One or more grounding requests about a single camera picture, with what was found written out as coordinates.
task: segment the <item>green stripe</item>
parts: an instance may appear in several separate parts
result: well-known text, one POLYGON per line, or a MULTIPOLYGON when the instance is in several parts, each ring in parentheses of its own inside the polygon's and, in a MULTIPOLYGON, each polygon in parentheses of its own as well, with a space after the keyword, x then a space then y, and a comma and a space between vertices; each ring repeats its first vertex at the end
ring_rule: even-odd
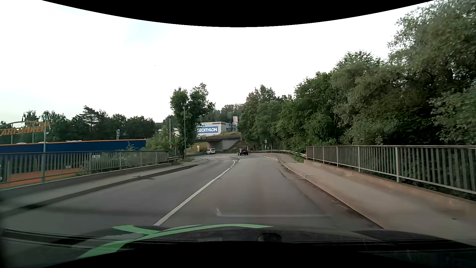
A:
POLYGON ((182 229, 182 228, 187 228, 187 227, 194 227, 194 226, 199 226, 200 224, 195 224, 195 225, 185 225, 185 226, 179 226, 179 227, 173 227, 166 229, 164 231, 169 231, 169 230, 176 230, 176 229, 182 229))
POLYGON ((162 236, 192 232, 192 231, 198 231, 198 230, 204 230, 204 229, 219 228, 219 227, 266 228, 266 227, 272 227, 272 226, 256 225, 256 224, 216 224, 216 225, 208 225, 208 226, 200 226, 200 227, 191 227, 191 228, 180 229, 180 230, 162 231, 162 232, 146 235, 143 237, 139 237, 136 239, 110 242, 102 246, 92 248, 88 252, 79 256, 78 258, 85 258, 85 257, 92 257, 92 256, 97 256, 102 254, 113 253, 118 251, 121 247, 123 247, 125 244, 130 242, 135 242, 135 241, 140 241, 140 240, 150 239, 155 237, 162 237, 162 236))
POLYGON ((143 234, 143 235, 151 235, 151 234, 155 234, 155 233, 160 232, 160 231, 157 231, 157 230, 150 230, 150 229, 143 229, 143 228, 135 227, 133 225, 114 226, 113 228, 117 229, 117 230, 121 230, 121 231, 143 234))

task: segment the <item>decathlon sign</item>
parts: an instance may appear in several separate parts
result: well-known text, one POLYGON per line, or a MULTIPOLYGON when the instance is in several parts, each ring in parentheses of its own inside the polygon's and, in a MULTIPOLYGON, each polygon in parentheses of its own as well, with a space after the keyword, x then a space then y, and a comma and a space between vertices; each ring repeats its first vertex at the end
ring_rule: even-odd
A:
POLYGON ((198 133, 218 133, 218 126, 200 126, 198 133))

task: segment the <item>decathlon store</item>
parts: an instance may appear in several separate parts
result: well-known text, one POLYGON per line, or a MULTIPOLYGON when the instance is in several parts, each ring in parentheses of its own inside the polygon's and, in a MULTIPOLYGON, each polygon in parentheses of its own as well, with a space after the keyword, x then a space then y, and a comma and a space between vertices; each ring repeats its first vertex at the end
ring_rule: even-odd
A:
POLYGON ((225 122, 201 123, 198 127, 198 136, 213 136, 220 133, 230 132, 231 124, 225 122))

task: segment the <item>road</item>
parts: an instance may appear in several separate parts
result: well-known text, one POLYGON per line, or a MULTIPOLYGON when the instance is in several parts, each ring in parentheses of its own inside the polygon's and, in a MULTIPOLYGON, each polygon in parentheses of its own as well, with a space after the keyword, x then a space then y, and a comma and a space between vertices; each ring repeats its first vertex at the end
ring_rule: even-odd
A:
MULTIPOLYGON (((200 155, 196 167, 111 187, 3 219, 2 227, 80 235, 120 225, 226 223, 336 230, 380 228, 287 170, 278 154, 200 155)), ((11 247, 10 253, 25 252, 11 247)))

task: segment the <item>guardrail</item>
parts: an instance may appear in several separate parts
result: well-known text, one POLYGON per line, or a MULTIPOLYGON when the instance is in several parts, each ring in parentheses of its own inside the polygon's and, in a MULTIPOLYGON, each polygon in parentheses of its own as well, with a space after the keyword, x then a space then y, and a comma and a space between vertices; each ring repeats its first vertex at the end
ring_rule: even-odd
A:
POLYGON ((476 194, 476 146, 308 146, 306 159, 476 194))
POLYGON ((0 187, 12 182, 45 182, 178 159, 167 151, 95 151, 0 154, 0 187))
POLYGON ((304 158, 306 157, 305 154, 301 154, 301 153, 293 152, 289 150, 262 150, 262 151, 250 151, 250 153, 290 153, 290 154, 298 155, 304 158))

